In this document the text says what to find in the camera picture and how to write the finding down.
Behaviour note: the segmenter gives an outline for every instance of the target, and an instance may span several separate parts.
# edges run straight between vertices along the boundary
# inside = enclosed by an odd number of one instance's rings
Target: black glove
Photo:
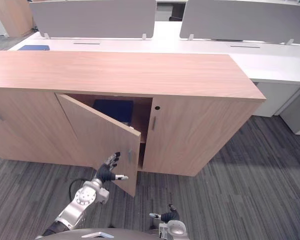
[[[165,223],[168,223],[170,220],[180,219],[177,209],[172,204],[169,204],[169,207],[171,212],[161,214],[161,221]]]
[[[95,177],[102,181],[102,184],[104,184],[106,181],[116,180],[116,175],[111,171],[117,166],[117,161],[119,160],[119,157],[120,152],[116,152],[115,154],[111,155],[96,172]]]

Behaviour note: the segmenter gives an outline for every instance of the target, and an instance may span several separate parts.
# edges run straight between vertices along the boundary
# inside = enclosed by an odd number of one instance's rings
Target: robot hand
[[[182,221],[179,221],[177,209],[169,204],[170,212],[163,214],[150,213],[150,217],[159,219],[164,223],[159,224],[159,237],[165,240],[189,240],[187,229]]]
[[[150,213],[149,216],[151,218],[154,219],[160,219],[161,221],[165,222],[166,224],[170,221],[170,220],[179,220],[179,213],[177,211],[177,209],[175,208],[175,206],[173,206],[172,204],[169,204],[169,208],[170,208],[170,212],[166,212],[163,214],[156,214],[156,213]]]
[[[116,152],[115,154],[111,155],[96,172],[95,178],[99,179],[102,182],[102,184],[104,184],[106,181],[129,179],[128,176],[115,175],[114,173],[111,172],[117,166],[119,157],[120,157],[120,152]]]

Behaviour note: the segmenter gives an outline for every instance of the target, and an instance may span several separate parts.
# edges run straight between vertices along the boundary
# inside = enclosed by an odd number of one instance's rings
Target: desk partition
[[[32,2],[40,34],[51,38],[142,38],[154,34],[156,0]]]
[[[189,0],[180,37],[300,44],[297,1]]]

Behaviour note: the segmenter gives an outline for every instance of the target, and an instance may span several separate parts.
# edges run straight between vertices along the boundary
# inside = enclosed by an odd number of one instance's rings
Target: cabinet top
[[[265,100],[223,54],[0,51],[0,88]]]

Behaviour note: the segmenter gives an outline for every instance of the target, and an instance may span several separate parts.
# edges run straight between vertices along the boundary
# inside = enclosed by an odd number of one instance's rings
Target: wooden panel
[[[259,105],[153,98],[143,171],[195,176]]]
[[[75,133],[53,92],[0,89],[0,117],[11,130],[3,132],[18,143],[16,151],[2,146],[4,158],[41,163],[89,166]]]
[[[32,150],[27,142],[18,137],[10,128],[7,121],[0,120],[0,157],[2,159],[31,161],[35,154]]]
[[[0,88],[265,100],[222,54],[0,51]]]
[[[114,183],[134,196],[141,133],[68,95],[57,97],[92,167],[98,169],[110,155],[121,152],[114,172],[127,175],[129,180]]]
[[[105,96],[88,94],[67,94],[85,105],[92,107],[96,99],[133,101],[131,127],[141,132],[141,143],[147,140],[152,98],[132,96]]]
[[[33,27],[32,13],[26,0],[0,0],[0,21],[10,37],[20,37]]]

